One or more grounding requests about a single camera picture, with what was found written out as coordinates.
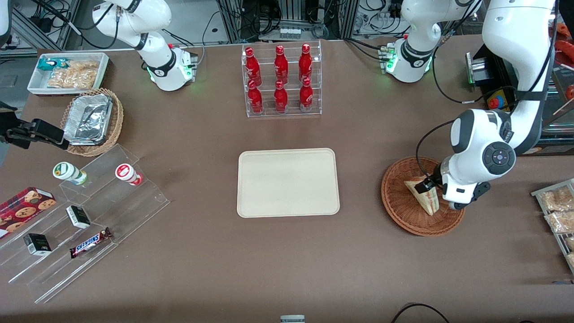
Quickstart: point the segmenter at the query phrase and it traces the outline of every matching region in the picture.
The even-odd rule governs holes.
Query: coca-cola bottle
[[[289,81],[289,63],[285,58],[285,50],[283,46],[277,45],[275,47],[275,75],[278,80],[283,81],[283,85]]]
[[[253,48],[247,47],[245,49],[245,56],[247,56],[247,61],[245,62],[245,67],[247,68],[247,76],[250,80],[255,81],[255,86],[261,85],[261,70],[259,69],[259,62],[253,56]]]
[[[313,104],[313,89],[311,88],[311,78],[306,76],[303,78],[303,86],[299,91],[299,109],[302,112],[311,112],[311,104]]]
[[[247,83],[249,91],[247,91],[247,97],[249,98],[249,105],[254,114],[263,113],[263,99],[261,98],[261,92],[255,85],[254,80],[249,80]]]
[[[275,82],[275,109],[278,114],[285,114],[289,107],[287,106],[287,91],[283,89],[283,81]]]
[[[311,77],[313,58],[311,57],[311,46],[303,44],[301,47],[301,57],[299,58],[299,82],[303,82],[305,76]]]

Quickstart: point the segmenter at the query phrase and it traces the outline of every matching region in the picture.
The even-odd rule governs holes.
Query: cookie box
[[[0,239],[56,204],[54,196],[35,187],[28,187],[0,204]]]

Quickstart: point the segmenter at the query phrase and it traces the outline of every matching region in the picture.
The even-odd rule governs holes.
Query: white plastic container
[[[69,60],[94,60],[100,63],[98,67],[98,73],[96,74],[96,80],[91,89],[99,89],[106,72],[107,63],[110,60],[109,57],[101,52],[81,52],[81,53],[51,53],[42,54],[42,58],[52,58],[52,57],[63,57]],[[48,80],[52,76],[52,71],[43,71],[38,68],[34,68],[30,82],[28,83],[28,91],[36,95],[67,95],[67,94],[80,94],[90,91],[91,89],[56,89],[48,87]]]
[[[52,170],[52,175],[57,179],[67,180],[75,185],[82,185],[88,178],[86,172],[67,161],[57,163]]]
[[[132,186],[138,186],[144,178],[140,173],[136,172],[130,164],[121,164],[118,166],[115,169],[115,176]]]

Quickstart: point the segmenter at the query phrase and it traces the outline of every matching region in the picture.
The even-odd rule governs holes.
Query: brown wicker basket
[[[439,164],[434,159],[419,159],[427,172]],[[399,226],[410,233],[433,237],[450,232],[463,219],[464,209],[452,210],[442,198],[442,191],[437,188],[440,207],[434,215],[429,216],[404,184],[405,180],[414,176],[423,176],[414,156],[401,159],[389,167],[381,184],[385,209]]]
[[[111,117],[110,117],[110,124],[108,126],[108,133],[106,141],[100,146],[72,146],[68,147],[68,152],[74,155],[82,155],[84,157],[94,157],[101,155],[108,150],[110,150],[115,143],[118,141],[119,133],[122,131],[122,122],[123,122],[123,107],[122,103],[118,100],[116,95],[108,90],[108,89],[96,89],[91,90],[86,93],[82,93],[80,95],[97,95],[97,94],[106,94],[114,100],[114,106],[111,110]],[[60,128],[64,129],[64,125],[66,124],[66,120],[68,119],[68,113],[70,112],[70,108],[72,107],[72,102],[68,105],[68,108],[64,112],[64,117],[60,123]]]

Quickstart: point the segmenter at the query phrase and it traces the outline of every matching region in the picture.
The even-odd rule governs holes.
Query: clear acrylic display stand
[[[27,284],[34,301],[45,303],[169,204],[137,161],[137,157],[116,144],[82,168],[88,175],[83,185],[62,182],[54,189],[58,201],[55,208],[47,210],[47,214],[39,214],[43,217],[0,243],[0,265],[9,282]],[[115,169],[122,163],[131,164],[143,175],[140,185],[132,186],[115,177]],[[89,228],[72,225],[65,211],[70,205],[81,206],[86,211],[91,221]],[[70,248],[106,227],[113,237],[71,259]],[[46,235],[52,252],[44,257],[31,255],[22,238],[27,233]]]
[[[311,75],[311,88],[313,88],[313,104],[311,111],[304,113],[299,109],[299,91],[301,89],[301,82],[299,81],[299,57],[301,56],[301,46],[303,44],[309,44],[311,46],[311,57],[313,58],[313,72]],[[305,117],[319,115],[323,111],[322,99],[321,99],[321,89],[323,87],[323,81],[321,79],[321,43],[319,41],[294,41],[289,43],[281,43],[285,51],[285,57],[289,63],[289,81],[285,85],[285,90],[288,96],[288,107],[286,114],[279,114],[275,110],[275,81],[277,77],[275,76],[275,47],[269,47],[267,43],[254,43],[243,46],[242,56],[241,56],[241,67],[243,69],[243,91],[245,92],[245,106],[247,109],[248,117],[277,117],[277,118],[288,118],[288,117]],[[251,106],[249,104],[249,98],[247,97],[247,81],[249,77],[247,76],[247,69],[245,67],[245,62],[247,56],[245,56],[245,48],[252,47],[254,56],[259,61],[259,67],[261,69],[261,79],[262,84],[259,86],[259,91],[263,98],[263,113],[254,114]]]

